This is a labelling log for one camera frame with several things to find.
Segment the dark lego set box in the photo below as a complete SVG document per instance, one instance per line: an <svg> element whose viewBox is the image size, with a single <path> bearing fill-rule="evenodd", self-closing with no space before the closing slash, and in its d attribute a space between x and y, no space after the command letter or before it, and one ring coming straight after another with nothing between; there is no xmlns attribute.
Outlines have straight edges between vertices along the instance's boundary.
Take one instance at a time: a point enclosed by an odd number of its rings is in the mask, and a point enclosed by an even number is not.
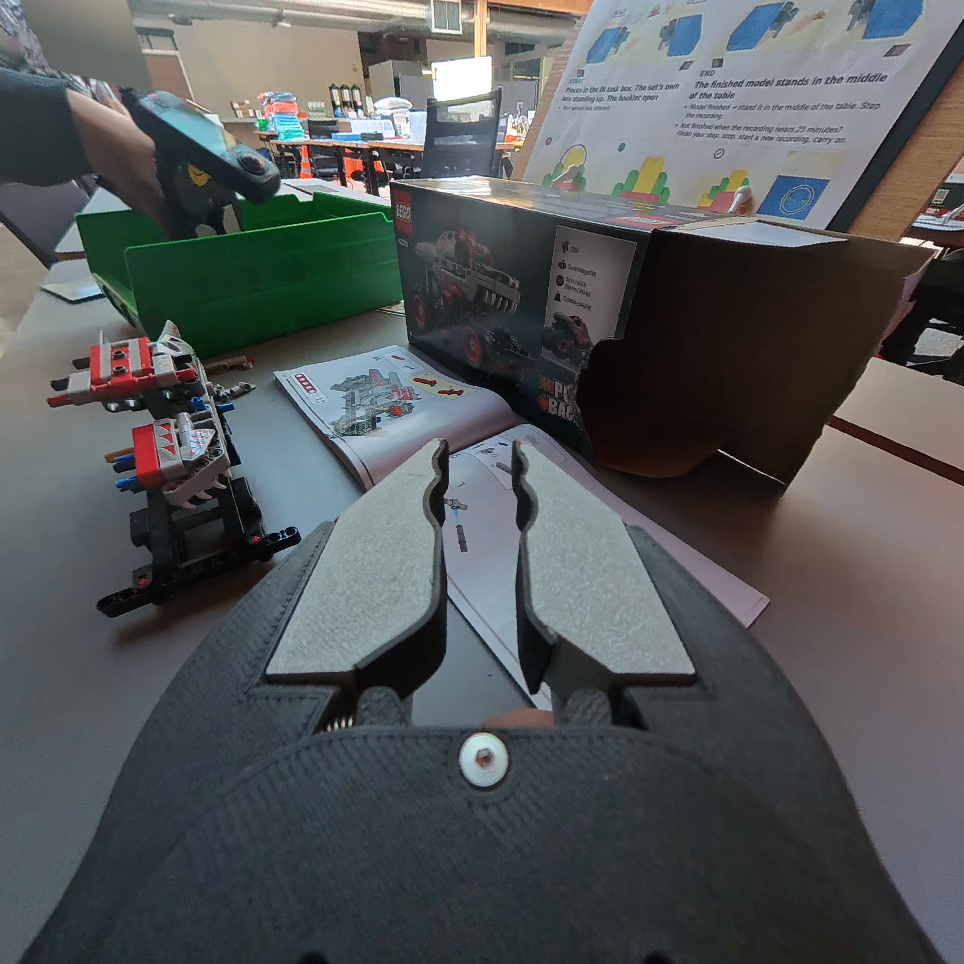
<svg viewBox="0 0 964 964"><path fill-rule="evenodd" d="M932 253L482 176L392 182L408 337L596 464L787 485Z"/></svg>

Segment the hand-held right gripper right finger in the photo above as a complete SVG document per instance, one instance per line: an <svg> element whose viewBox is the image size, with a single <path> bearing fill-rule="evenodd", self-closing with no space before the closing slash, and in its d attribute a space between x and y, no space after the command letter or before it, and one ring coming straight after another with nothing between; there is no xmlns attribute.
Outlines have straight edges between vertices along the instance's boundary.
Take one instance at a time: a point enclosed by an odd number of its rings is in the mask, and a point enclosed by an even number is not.
<svg viewBox="0 0 964 964"><path fill-rule="evenodd" d="M695 668L621 517L531 443L512 456L520 542L517 645L531 694L569 698L695 682Z"/></svg>

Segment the printed instruction poster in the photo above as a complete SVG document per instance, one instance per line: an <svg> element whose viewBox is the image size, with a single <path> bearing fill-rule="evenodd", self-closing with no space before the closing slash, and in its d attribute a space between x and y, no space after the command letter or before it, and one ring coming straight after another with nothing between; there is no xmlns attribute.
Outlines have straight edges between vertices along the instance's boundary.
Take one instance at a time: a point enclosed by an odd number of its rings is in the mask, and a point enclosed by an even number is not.
<svg viewBox="0 0 964 964"><path fill-rule="evenodd" d="M827 228L962 26L961 1L594 2L522 178Z"/></svg>

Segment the stack of colourful packets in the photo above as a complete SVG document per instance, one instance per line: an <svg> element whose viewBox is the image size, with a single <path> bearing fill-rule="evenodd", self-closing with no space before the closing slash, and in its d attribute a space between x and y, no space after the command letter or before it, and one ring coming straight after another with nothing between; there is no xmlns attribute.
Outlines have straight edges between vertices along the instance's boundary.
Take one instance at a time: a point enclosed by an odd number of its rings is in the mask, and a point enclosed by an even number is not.
<svg viewBox="0 0 964 964"><path fill-rule="evenodd" d="M259 93L259 105L267 122L267 131L278 141L293 142L306 138L294 93L269 90Z"/></svg>

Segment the person's left hand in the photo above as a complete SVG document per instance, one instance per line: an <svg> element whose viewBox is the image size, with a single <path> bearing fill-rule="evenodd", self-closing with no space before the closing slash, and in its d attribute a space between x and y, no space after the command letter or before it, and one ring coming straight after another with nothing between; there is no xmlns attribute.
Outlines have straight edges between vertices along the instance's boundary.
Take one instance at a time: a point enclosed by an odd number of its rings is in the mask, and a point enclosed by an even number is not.
<svg viewBox="0 0 964 964"><path fill-rule="evenodd" d="M105 179L111 193L151 217L174 240L176 230L166 210L151 138L119 102L101 103L74 90L66 97L92 172Z"/></svg>

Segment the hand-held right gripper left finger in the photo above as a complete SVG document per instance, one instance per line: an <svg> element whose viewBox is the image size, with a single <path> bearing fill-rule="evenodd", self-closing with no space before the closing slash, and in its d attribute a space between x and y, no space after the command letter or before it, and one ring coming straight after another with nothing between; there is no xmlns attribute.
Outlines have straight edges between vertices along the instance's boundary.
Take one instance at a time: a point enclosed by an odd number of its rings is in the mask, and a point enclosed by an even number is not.
<svg viewBox="0 0 964 964"><path fill-rule="evenodd" d="M409 698L446 652L443 497L449 446L430 440L331 527L267 664L271 681Z"/></svg>

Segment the red and grey lego model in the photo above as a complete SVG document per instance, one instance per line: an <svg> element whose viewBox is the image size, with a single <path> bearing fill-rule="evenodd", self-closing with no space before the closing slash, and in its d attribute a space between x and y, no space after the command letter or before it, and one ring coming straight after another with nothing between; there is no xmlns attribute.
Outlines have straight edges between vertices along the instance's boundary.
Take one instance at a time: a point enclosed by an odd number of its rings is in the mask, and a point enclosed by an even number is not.
<svg viewBox="0 0 964 964"><path fill-rule="evenodd" d="M245 478L223 415L234 404L209 378L198 352L168 320L155 336L110 340L103 332L66 378L51 381L50 408L100 404L110 413L150 414L132 430L132 444L109 454L121 492L144 493L146 507L129 517L131 543L151 561L128 588L96 604L117 618L213 576L269 562L297 546L295 526L270 532Z"/></svg>

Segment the black mesh office chair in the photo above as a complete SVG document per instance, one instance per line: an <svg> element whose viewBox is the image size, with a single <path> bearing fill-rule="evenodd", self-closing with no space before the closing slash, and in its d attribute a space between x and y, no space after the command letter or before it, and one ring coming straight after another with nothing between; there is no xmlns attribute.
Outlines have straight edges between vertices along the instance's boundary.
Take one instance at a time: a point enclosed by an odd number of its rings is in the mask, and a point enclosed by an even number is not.
<svg viewBox="0 0 964 964"><path fill-rule="evenodd" d="M495 88L452 101L427 100L422 178L493 175L501 92Z"/></svg>

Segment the lego instruction booklet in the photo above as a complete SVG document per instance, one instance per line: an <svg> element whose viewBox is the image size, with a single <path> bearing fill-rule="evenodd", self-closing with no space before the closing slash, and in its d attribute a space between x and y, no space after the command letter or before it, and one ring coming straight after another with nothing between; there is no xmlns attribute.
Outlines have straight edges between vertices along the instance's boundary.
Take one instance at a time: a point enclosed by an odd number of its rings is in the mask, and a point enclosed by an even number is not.
<svg viewBox="0 0 964 964"><path fill-rule="evenodd" d="M614 495L561 443L519 423L498 394L454 381L408 347L276 373L281 387L365 490L391 474L429 440L451 450L443 543L448 595L520 687L515 572L519 529L512 491L512 443L532 443L562 471L645 529L745 627L767 596L682 542Z"/></svg>

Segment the green plastic bin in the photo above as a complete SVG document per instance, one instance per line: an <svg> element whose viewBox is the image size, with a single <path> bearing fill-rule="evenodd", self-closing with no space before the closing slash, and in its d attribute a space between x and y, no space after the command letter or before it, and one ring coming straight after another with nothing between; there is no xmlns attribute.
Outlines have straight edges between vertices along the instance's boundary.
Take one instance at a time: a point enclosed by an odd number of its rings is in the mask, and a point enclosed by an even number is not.
<svg viewBox="0 0 964 964"><path fill-rule="evenodd" d="M175 323L201 357L303 331L402 298L392 208L295 192L239 202L242 229L167 240L133 210L77 217L91 274L155 339Z"/></svg>

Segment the person's left forearm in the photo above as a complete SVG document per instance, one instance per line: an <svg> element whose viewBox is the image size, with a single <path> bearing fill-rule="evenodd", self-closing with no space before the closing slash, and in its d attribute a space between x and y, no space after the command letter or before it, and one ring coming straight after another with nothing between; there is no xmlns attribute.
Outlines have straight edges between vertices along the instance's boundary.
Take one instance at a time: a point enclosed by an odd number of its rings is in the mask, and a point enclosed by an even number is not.
<svg viewBox="0 0 964 964"><path fill-rule="evenodd" d="M92 174L60 79L2 68L1 180L53 186Z"/></svg>

